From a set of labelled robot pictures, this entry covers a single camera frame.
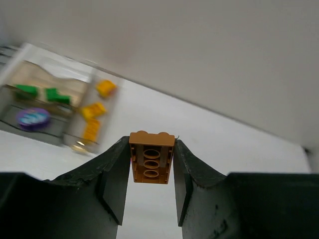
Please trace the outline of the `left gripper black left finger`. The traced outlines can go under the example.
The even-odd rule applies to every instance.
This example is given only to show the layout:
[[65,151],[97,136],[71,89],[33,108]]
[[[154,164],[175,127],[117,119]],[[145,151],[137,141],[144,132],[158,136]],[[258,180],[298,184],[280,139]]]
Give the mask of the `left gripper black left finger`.
[[3,239],[114,239],[123,222],[129,137],[54,180],[0,175]]

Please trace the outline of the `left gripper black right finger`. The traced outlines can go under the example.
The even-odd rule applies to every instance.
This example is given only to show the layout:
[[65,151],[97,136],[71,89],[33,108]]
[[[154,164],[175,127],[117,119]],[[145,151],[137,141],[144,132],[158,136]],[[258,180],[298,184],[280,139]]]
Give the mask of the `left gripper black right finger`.
[[177,222],[185,239],[316,239],[316,174],[223,175],[176,140]]

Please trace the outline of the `brown lego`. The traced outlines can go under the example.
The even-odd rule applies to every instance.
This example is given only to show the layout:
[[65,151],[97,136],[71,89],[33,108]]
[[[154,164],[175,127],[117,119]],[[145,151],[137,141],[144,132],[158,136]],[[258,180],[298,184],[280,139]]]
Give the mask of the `brown lego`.
[[135,183],[167,184],[175,136],[167,132],[132,132],[129,137]]

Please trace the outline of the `yellow lego brick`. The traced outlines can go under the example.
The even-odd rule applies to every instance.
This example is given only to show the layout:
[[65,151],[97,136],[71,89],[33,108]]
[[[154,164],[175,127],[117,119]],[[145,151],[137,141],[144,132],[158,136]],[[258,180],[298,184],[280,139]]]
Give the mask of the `yellow lego brick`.
[[81,114],[85,120],[93,119],[104,115],[107,112],[101,102],[95,102],[90,105],[84,106],[81,109]]

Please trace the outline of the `purple round lego piece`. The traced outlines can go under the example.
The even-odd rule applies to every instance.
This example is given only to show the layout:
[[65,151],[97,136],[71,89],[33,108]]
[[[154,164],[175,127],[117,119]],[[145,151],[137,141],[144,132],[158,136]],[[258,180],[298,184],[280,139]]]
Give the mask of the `purple round lego piece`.
[[43,108],[28,108],[21,110],[15,119],[22,129],[36,131],[50,124],[51,114]]

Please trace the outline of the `small green lego brick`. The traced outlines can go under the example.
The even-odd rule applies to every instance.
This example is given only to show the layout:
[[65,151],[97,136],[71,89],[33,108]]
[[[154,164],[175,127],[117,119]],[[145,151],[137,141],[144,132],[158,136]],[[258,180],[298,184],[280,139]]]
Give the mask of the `small green lego brick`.
[[69,95],[61,95],[57,88],[45,88],[45,96],[48,102],[71,104],[71,97]]

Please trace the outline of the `orange lego brick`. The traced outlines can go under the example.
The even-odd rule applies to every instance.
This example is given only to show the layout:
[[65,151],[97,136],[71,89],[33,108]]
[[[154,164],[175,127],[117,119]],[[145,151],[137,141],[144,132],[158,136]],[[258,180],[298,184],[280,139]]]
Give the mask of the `orange lego brick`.
[[106,98],[111,96],[117,89],[117,85],[110,80],[102,80],[96,85],[96,90],[100,97]]

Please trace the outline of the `green curved lego brick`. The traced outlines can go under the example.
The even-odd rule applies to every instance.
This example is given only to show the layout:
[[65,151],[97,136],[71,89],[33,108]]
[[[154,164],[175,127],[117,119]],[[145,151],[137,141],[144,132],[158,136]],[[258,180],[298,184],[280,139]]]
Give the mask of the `green curved lego brick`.
[[17,88],[15,92],[15,97],[21,100],[31,100],[36,99],[39,95],[38,87],[31,85],[14,85]]

